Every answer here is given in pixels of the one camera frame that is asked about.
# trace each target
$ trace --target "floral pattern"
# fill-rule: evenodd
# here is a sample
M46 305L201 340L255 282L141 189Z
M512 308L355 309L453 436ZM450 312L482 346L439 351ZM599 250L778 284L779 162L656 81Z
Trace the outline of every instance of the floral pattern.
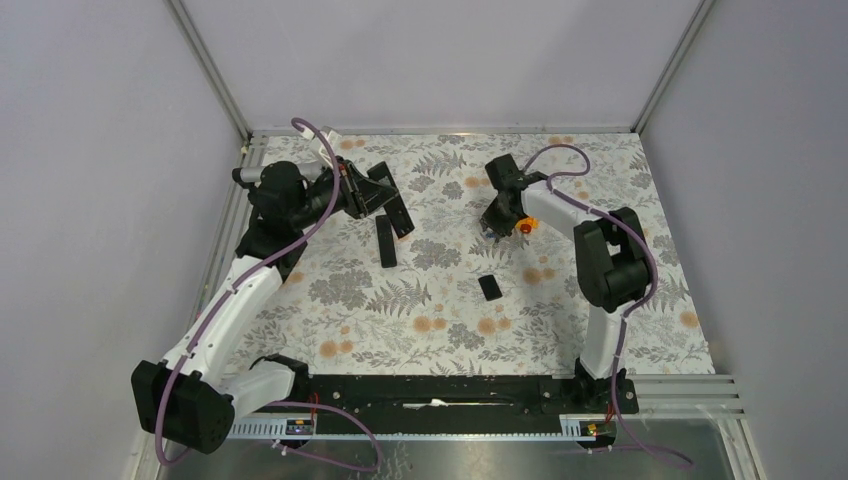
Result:
M249 326L228 372L282 353L313 373L568 374L586 335L588 303L574 247L542 224L497 244L480 230L495 197L484 170L511 153L522 164L571 142L592 160L558 188L607 210L629 206L659 262L658 292L634 313L626 365L636 373L713 373L689 288L639 137L607 135L349 136L340 152L366 171L385 161L415 231L396 241L383 269L373 218L339 213L309 241L295 272ZM272 137L264 163L310 161L299 137ZM581 169L565 149L543 154L545 173ZM494 274L503 298L487 302L477 279Z

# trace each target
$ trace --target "robotic arm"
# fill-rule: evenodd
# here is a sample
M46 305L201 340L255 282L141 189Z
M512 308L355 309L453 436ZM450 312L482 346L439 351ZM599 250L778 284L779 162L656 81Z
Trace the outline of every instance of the robotic arm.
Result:
M498 195L480 220L484 230L491 230L500 239L511 235L515 224L529 216L574 241L578 284L592 305L586 343L575 366L575 376L586 383L587 395L603 395L603 386L609 383L609 378L623 372L623 368L619 372L611 371L621 312L642 298L651 282L645 253L608 220L595 220L556 197L546 186L546 175L519 170L512 155L489 162L486 173ZM625 207L610 213L644 238L633 210ZM620 251L611 254L608 244L620 247Z
M329 139L338 139L331 130ZM292 272L306 249L298 248L272 265L256 270L238 290L235 279L255 268L264 259L303 236L330 203L333 190L326 150L317 140L311 149L318 161L305 165L277 162L267 167L233 170L233 179L248 191L253 205L247 232L236 248L227 277L200 318L212 315L198 345L191 350L177 376L165 413L163 436L203 453L216 450L226 439L234 420L270 402L282 399L306 400L303 378L306 364L281 356L264 358L249 371L225 381L226 359L268 298ZM348 160L337 158L341 175L339 197L334 212L344 210L353 218L365 218L384 209L398 238L415 227L385 162L362 175ZM211 310L229 293L217 312ZM195 322L189 332L158 364L142 361L132 375L133 393L139 420L145 431L155 430L156 414L168 377L174 365L189 351L200 328Z

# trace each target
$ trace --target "gray floor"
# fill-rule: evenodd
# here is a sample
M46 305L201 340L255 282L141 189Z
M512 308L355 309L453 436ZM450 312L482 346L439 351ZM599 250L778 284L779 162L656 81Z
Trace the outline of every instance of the gray floor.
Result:
M733 478L717 429L706 420L655 420L632 424L640 439L676 448L696 462L693 472L666 467L643 452L603 455L557 455L575 449L568 442L382 442L385 462L378 473L358 474L312 460L285 458L267 444L229 441L209 456L191 454L180 465L163 469L161 480L174 479L711 479ZM624 445L629 439L616 442ZM368 442L319 442L304 447L349 463L369 464L374 453Z

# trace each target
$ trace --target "white wall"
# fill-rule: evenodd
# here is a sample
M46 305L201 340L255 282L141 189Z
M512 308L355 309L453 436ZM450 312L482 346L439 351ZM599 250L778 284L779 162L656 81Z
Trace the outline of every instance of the white wall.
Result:
M718 2L643 138L770 479L848 471L846 24L846 2Z
M0 10L0 478L118 478L240 141L163 2Z
M634 123L698 0L185 0L253 128Z

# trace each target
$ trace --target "white backdrop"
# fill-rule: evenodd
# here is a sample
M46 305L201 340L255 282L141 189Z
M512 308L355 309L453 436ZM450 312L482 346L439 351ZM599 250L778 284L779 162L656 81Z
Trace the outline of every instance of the white backdrop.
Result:
M630 126L698 0L185 0L254 129Z

